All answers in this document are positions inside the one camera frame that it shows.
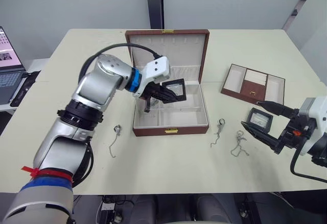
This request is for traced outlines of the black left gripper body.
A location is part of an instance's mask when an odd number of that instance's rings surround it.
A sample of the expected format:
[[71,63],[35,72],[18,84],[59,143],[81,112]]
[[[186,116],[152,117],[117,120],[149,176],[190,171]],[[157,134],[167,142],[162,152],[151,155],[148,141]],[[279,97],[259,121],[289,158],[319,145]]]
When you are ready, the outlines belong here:
[[143,90],[143,93],[140,95],[140,99],[145,101],[150,101],[151,98],[157,99],[159,101],[163,101],[164,87],[160,84],[156,84],[154,82],[150,82],[146,85]]

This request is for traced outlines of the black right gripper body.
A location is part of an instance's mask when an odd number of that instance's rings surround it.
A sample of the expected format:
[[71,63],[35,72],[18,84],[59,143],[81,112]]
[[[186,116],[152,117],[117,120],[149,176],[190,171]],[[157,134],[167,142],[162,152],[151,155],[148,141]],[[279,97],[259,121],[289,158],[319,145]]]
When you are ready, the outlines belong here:
[[294,109],[289,119],[274,148],[276,154],[279,154],[285,146],[299,148],[302,142],[307,142],[311,138],[316,129],[316,119],[300,114],[299,109]]

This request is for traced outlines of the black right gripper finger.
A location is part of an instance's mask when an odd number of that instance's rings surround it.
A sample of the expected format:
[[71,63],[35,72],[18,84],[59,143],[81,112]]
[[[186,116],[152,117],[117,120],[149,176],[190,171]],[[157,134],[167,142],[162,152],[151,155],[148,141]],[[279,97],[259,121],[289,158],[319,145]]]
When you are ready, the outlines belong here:
[[298,109],[292,109],[272,101],[259,101],[257,102],[257,105],[261,106],[270,113],[273,113],[278,116],[281,115],[286,118],[292,118],[298,114]]
[[280,150],[278,148],[279,141],[272,137],[271,135],[267,134],[266,132],[252,126],[248,122],[241,122],[241,125],[244,127],[244,129],[249,132],[255,139],[261,141],[263,144],[269,146],[275,153],[280,153]]

